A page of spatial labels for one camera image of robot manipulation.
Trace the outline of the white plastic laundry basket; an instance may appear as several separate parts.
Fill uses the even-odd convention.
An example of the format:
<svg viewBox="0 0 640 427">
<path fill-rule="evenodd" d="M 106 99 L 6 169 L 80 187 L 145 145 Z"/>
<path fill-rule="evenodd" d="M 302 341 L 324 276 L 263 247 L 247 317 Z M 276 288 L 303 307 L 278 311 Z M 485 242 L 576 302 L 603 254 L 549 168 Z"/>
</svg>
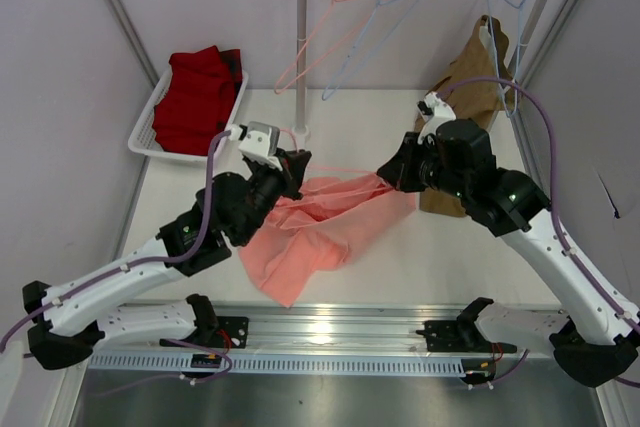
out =
<svg viewBox="0 0 640 427">
<path fill-rule="evenodd" d="M 165 135 L 164 133 L 159 134 L 157 131 L 157 127 L 160 126 L 155 119 L 157 107 L 163 103 L 168 95 L 173 77 L 174 69 L 172 66 L 168 66 L 135 122 L 127 146 L 131 152 L 150 158 L 175 162 L 205 163 L 208 147 L 215 132 L 211 135 L 200 135 L 194 132 Z"/>
</svg>

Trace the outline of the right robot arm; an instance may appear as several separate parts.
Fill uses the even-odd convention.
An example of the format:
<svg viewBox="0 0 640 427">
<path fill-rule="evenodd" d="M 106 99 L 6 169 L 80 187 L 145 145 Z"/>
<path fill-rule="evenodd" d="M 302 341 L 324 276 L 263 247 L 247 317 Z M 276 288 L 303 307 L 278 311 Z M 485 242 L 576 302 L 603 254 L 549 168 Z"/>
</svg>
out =
<svg viewBox="0 0 640 427">
<path fill-rule="evenodd" d="M 541 353 L 592 388 L 638 359 L 638 307 L 607 283 L 603 293 L 591 284 L 596 269 L 574 261 L 580 251 L 554 227 L 549 198 L 527 174 L 498 167 L 489 134 L 474 121 L 447 121 L 426 139 L 406 133 L 377 174 L 400 192 L 434 190 L 458 199 L 466 215 L 518 253 L 561 303 L 561 312 L 541 314 L 479 297 L 457 318 L 464 348 L 506 343 Z"/>
</svg>

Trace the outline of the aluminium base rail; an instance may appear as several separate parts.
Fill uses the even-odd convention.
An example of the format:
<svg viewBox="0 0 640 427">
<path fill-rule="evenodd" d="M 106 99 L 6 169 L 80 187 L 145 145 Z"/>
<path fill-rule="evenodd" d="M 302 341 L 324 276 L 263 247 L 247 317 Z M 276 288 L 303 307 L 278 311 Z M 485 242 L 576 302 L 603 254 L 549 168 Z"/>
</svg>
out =
<svg viewBox="0 0 640 427">
<path fill-rule="evenodd" d="M 131 304 L 103 321 L 97 351 L 178 349 L 229 353 L 407 355 L 467 353 L 455 325 L 461 305 L 378 307 L 309 304 L 292 308 L 219 304 L 212 332 L 188 333 L 171 305 Z"/>
</svg>

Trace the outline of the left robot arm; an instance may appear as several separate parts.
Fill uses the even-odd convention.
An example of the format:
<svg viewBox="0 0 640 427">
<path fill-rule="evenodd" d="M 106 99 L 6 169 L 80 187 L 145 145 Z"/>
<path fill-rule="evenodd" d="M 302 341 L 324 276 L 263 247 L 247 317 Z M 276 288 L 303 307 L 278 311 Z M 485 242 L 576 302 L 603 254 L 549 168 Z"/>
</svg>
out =
<svg viewBox="0 0 640 427">
<path fill-rule="evenodd" d="M 128 301 L 195 276 L 248 245 L 281 198 L 301 199 L 310 159 L 306 150 L 282 149 L 272 165 L 245 157 L 250 177 L 210 175 L 193 207 L 129 256 L 65 285 L 27 284 L 30 355 L 44 369 L 60 370 L 116 345 L 211 346 L 220 323 L 206 296 L 191 294 L 158 307 L 130 307 Z"/>
</svg>

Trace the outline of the dark plaid skirt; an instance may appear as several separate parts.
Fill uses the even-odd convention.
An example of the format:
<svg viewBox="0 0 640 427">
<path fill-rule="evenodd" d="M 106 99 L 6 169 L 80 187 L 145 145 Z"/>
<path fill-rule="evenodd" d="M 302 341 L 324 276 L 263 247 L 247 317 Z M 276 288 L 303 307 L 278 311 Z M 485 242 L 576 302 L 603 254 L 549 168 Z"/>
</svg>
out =
<svg viewBox="0 0 640 427">
<path fill-rule="evenodd" d="M 229 49 L 220 51 L 221 60 L 228 67 L 233 82 L 241 84 L 243 81 L 242 58 L 240 49 Z"/>
</svg>

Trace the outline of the pink pleated skirt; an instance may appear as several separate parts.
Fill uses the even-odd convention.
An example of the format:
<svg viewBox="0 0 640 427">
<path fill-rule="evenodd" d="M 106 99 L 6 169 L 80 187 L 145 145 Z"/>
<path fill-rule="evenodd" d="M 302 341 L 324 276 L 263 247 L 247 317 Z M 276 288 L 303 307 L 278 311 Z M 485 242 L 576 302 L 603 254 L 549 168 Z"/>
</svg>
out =
<svg viewBox="0 0 640 427">
<path fill-rule="evenodd" d="M 413 194 L 368 173 L 348 180 L 315 177 L 302 198 L 282 198 L 247 246 L 238 250 L 248 278 L 263 294 L 292 306 L 318 271 L 361 257 L 416 210 Z"/>
</svg>

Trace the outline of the red skirt in basket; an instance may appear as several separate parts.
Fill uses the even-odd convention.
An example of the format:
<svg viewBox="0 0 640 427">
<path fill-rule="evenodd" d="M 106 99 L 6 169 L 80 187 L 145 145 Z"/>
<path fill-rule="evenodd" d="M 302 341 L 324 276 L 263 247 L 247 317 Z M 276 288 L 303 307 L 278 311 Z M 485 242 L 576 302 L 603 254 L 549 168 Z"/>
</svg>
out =
<svg viewBox="0 0 640 427">
<path fill-rule="evenodd" d="M 171 55 L 172 86 L 157 107 L 155 117 L 160 124 L 159 134 L 217 135 L 224 130 L 242 83 L 233 82 L 220 51 L 211 46 L 194 53 Z"/>
</svg>

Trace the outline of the brown pleated skirt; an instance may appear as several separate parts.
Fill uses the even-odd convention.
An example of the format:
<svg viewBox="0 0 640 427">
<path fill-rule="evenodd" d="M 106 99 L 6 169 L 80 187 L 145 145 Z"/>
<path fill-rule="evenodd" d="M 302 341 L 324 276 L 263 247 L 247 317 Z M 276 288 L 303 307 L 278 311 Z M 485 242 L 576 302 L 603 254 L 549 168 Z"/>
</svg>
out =
<svg viewBox="0 0 640 427">
<path fill-rule="evenodd" d="M 480 17 L 462 51 L 430 89 L 452 107 L 458 118 L 471 119 L 488 129 L 504 104 L 513 105 L 514 94 L 501 96 L 499 85 L 492 82 L 460 83 L 479 77 L 511 80 L 504 64 L 508 48 L 509 38 L 500 21 L 488 15 Z"/>
</svg>

